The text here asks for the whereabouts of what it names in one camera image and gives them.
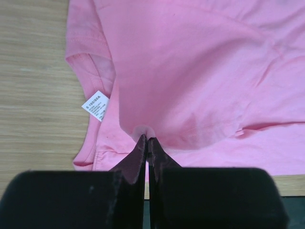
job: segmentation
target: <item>care label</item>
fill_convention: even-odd
[[[87,102],[81,107],[88,111],[91,115],[102,121],[107,109],[109,99],[100,91],[97,91]]]

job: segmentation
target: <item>t-shirt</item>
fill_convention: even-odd
[[[110,98],[78,170],[146,134],[183,167],[305,174],[303,0],[70,0],[66,60]]]

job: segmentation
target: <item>wood grain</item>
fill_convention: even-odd
[[[21,171],[73,169],[83,143],[85,99],[64,61],[67,9],[68,0],[0,1],[0,196]],[[305,176],[275,181],[283,195],[305,195]]]

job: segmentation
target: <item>seam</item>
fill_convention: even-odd
[[[103,81],[102,81],[102,78],[101,78],[101,76],[100,76],[100,73],[99,73],[99,71],[97,70],[96,65],[95,65],[95,63],[94,63],[94,61],[93,61],[91,55],[88,54],[88,58],[90,59],[89,61],[92,62],[93,66],[94,66],[94,68],[95,68],[95,72],[96,72],[96,74],[98,75],[97,80],[101,83],[102,88],[103,88],[103,91],[106,92],[105,87],[104,87],[104,84],[103,84]]]
[[[103,45],[105,47],[108,47],[108,45],[104,41],[97,40],[97,39],[94,39],[94,38],[74,38],[74,39],[67,38],[67,41],[68,42],[91,42],[91,43],[98,43],[98,44],[101,44],[101,45]]]
[[[86,53],[84,53],[84,54],[78,54],[78,57],[81,59],[81,61],[83,61],[83,62],[85,62],[86,63],[86,60],[85,60],[85,58],[83,57],[83,55],[87,55]],[[94,73],[92,73],[91,71],[89,71],[89,69],[87,68],[87,65],[85,64],[85,69],[86,69],[86,71],[88,72],[88,73],[90,73],[90,74],[94,74]]]
[[[261,37],[265,38],[267,41],[270,42],[271,48],[272,48],[276,53],[278,53],[278,55],[283,56],[282,52],[281,52],[278,48],[275,47],[275,43],[276,43],[276,42],[275,42],[275,38],[274,38],[274,37],[271,37],[271,36],[267,36],[265,33],[263,33],[263,32],[262,32],[260,29],[258,29],[257,27],[254,27],[254,26],[249,25],[249,24],[247,24],[247,23],[245,23],[245,22],[243,22],[243,21],[240,21],[240,20],[237,20],[237,19],[235,19],[235,18],[232,18],[232,17],[230,17],[230,16],[228,16],[228,15],[225,15],[225,14],[223,14],[222,12],[219,12],[219,11],[216,11],[216,10],[211,10],[211,9],[207,9],[207,8],[204,8],[204,7],[192,6],[192,5],[189,5],[189,4],[175,3],[175,2],[172,2],[172,1],[170,1],[170,0],[168,0],[168,1],[164,1],[164,0],[155,0],[155,1],[158,2],[158,3],[167,4],[167,5],[173,5],[173,4],[174,4],[174,5],[177,5],[177,6],[184,7],[184,8],[198,9],[198,10],[201,10],[201,11],[205,11],[205,12],[208,12],[208,13],[212,13],[212,14],[221,16],[221,17],[226,18],[226,19],[228,19],[228,20],[230,20],[230,21],[234,21],[235,23],[240,24],[240,25],[242,25],[242,26],[244,26],[244,27],[247,27],[247,28],[251,29],[252,31],[256,32],[257,34],[259,34]],[[135,3],[138,3],[138,2],[150,3],[148,0],[138,0],[138,1],[132,2],[132,3],[131,3],[131,2],[126,2],[126,3],[124,3],[124,4],[135,4]],[[100,6],[100,7],[98,8],[98,10],[99,10],[99,9],[102,10],[102,9],[104,9],[104,8],[107,8],[107,7],[112,6],[112,5],[115,5],[115,4],[118,4],[118,5],[120,4],[120,5],[122,5],[123,3],[110,3],[110,4],[107,4],[107,5]]]
[[[93,148],[94,148],[94,144],[92,145],[92,147],[91,147],[91,149],[90,149],[90,151],[89,151],[90,153],[89,153],[89,154],[87,155],[87,157],[85,158],[84,163],[85,163],[85,161],[89,158],[89,155],[91,154]]]
[[[93,162],[94,166],[92,166],[93,170],[96,170],[96,162],[97,162],[97,157],[98,157],[99,153],[104,153],[104,152],[112,152],[112,153],[115,153],[115,154],[118,154],[118,155],[123,155],[123,154],[128,155],[129,154],[129,153],[118,153],[118,152],[113,151],[113,150],[103,150],[103,151],[99,150],[99,151],[96,151],[95,156],[94,156],[94,162]]]
[[[74,41],[74,40],[96,40],[97,42],[102,42],[102,43],[106,43],[104,39],[97,39],[94,37],[90,37],[90,36],[75,36],[75,37],[66,37],[67,41]]]
[[[86,32],[78,32],[78,31],[71,31],[71,28],[67,28],[66,36],[73,36],[73,35],[80,35],[80,36],[88,36],[88,34],[92,35],[94,38],[103,39],[104,33],[99,30],[87,30]]]

